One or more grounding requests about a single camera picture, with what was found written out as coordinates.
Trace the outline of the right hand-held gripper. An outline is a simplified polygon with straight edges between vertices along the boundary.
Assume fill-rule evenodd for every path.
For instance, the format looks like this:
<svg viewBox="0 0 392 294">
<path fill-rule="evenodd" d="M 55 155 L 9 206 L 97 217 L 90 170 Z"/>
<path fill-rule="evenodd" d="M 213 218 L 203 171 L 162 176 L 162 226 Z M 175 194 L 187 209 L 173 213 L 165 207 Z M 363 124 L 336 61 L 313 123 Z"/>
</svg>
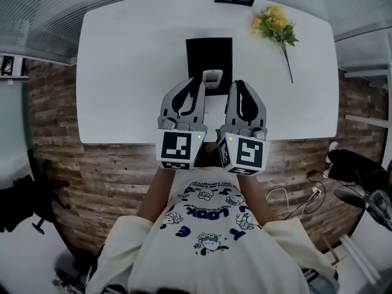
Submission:
<svg viewBox="0 0 392 294">
<path fill-rule="evenodd" d="M 265 171 L 270 142 L 266 141 L 266 107 L 256 90 L 243 80 L 232 83 L 225 108 L 225 124 L 216 130 L 224 171 L 252 176 Z"/>
</svg>

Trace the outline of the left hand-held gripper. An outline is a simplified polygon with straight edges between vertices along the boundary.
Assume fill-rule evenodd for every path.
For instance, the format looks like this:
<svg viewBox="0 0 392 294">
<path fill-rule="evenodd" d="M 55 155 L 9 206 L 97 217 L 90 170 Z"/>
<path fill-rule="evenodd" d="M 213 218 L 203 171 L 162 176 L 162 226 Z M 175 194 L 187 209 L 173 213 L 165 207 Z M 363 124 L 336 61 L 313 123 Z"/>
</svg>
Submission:
<svg viewBox="0 0 392 294">
<path fill-rule="evenodd" d="M 204 114 L 205 84 L 201 79 L 188 78 L 164 96 L 156 142 L 156 159 L 162 168 L 194 168 L 208 130 L 203 124 Z"/>
</svg>

